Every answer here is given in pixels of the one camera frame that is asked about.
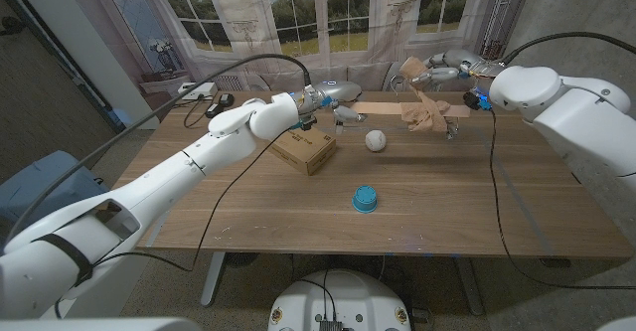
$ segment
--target blue cup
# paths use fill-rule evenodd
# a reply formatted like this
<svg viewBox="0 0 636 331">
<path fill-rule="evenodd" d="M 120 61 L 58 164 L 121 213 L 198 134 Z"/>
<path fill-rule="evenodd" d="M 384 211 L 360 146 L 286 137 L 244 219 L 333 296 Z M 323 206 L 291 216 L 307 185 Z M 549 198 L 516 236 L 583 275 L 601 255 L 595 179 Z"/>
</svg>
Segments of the blue cup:
<svg viewBox="0 0 636 331">
<path fill-rule="evenodd" d="M 360 213 L 370 213 L 378 206 L 376 190 L 371 186 L 361 186 L 352 200 L 354 208 Z"/>
</svg>

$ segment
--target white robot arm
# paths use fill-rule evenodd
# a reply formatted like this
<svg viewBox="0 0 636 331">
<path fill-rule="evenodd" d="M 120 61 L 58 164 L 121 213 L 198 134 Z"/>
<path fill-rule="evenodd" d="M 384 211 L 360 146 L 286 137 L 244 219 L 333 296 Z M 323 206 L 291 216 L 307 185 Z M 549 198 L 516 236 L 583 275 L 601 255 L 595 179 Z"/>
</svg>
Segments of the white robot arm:
<svg viewBox="0 0 636 331">
<path fill-rule="evenodd" d="M 620 87 L 599 79 L 562 77 L 550 68 L 506 68 L 464 50 L 450 50 L 424 63 L 431 69 L 412 84 L 474 77 L 475 86 L 464 95 L 471 108 L 489 109 L 492 101 L 518 109 L 524 122 L 547 140 L 567 140 L 636 191 L 636 121 L 626 114 L 630 99 Z"/>
<path fill-rule="evenodd" d="M 121 262 L 153 222 L 206 176 L 247 157 L 255 138 L 272 140 L 290 127 L 310 128 L 317 109 L 358 97 L 354 83 L 317 83 L 215 117 L 209 133 L 127 185 L 42 218 L 16 236 L 0 257 L 0 318 L 41 316 L 59 298 L 75 298 Z"/>
</svg>

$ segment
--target tree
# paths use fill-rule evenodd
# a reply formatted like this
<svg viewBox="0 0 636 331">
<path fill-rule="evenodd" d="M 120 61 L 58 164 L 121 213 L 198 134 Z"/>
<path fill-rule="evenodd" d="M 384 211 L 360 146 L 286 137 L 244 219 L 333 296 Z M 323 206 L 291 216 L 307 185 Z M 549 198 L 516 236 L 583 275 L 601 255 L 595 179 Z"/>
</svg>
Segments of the tree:
<svg viewBox="0 0 636 331">
<path fill-rule="evenodd" d="M 186 0 L 168 0 L 168 3 L 175 11 L 175 14 L 179 18 L 194 18 L 194 14 L 190 10 L 188 6 L 188 2 Z"/>
<path fill-rule="evenodd" d="M 291 0 L 274 0 L 271 4 L 271 13 L 274 16 L 274 24 L 277 29 L 296 25 Z"/>
<path fill-rule="evenodd" d="M 203 30 L 201 30 L 201 26 L 199 26 L 199 23 L 182 21 L 181 24 L 183 24 L 183 27 L 186 29 L 186 32 L 188 32 L 188 35 L 192 39 L 200 43 L 208 43 L 208 38 L 203 33 Z"/>
<path fill-rule="evenodd" d="M 417 25 L 439 23 L 441 3 L 442 0 L 421 0 Z"/>
<path fill-rule="evenodd" d="M 212 0 L 190 0 L 190 3 L 192 3 L 199 19 L 219 19 L 219 14 Z"/>
<path fill-rule="evenodd" d="M 293 0 L 298 25 L 316 23 L 316 0 Z"/>
<path fill-rule="evenodd" d="M 466 0 L 446 0 L 443 23 L 458 23 L 464 14 Z"/>
</svg>

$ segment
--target cardboard box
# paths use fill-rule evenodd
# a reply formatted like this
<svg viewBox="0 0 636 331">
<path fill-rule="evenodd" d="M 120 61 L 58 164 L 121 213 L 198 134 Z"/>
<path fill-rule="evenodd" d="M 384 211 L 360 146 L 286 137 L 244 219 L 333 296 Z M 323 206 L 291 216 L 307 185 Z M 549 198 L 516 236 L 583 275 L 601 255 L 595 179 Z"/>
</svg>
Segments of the cardboard box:
<svg viewBox="0 0 636 331">
<path fill-rule="evenodd" d="M 335 151 L 336 139 L 317 128 L 287 131 L 269 147 L 269 152 L 307 176 L 316 172 Z"/>
</svg>

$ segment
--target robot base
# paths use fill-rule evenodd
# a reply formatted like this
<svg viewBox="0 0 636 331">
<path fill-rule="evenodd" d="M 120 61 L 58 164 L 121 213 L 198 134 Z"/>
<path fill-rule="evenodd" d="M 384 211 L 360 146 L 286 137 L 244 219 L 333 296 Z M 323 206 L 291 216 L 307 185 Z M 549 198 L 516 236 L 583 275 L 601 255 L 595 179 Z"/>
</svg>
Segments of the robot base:
<svg viewBox="0 0 636 331">
<path fill-rule="evenodd" d="M 325 271 L 303 279 L 323 284 Z M 410 330 L 404 303 L 386 285 L 360 272 L 333 269 L 327 273 L 326 288 L 336 305 L 336 321 L 329 295 L 315 284 L 298 280 L 274 301 L 269 314 L 269 331 L 300 330 Z M 327 320 L 325 303 L 327 298 Z"/>
</svg>

